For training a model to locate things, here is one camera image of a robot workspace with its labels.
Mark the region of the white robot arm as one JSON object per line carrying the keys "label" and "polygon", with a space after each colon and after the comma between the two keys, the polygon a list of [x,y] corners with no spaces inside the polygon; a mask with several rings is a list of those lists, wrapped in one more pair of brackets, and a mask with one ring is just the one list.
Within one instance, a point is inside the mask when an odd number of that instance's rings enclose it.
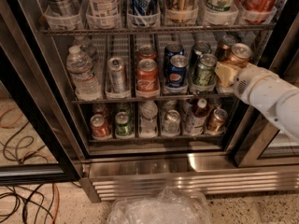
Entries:
{"label": "white robot arm", "polygon": [[293,141],[299,141],[299,88],[272,71],[251,63],[241,66],[217,62],[220,84],[259,110]]}

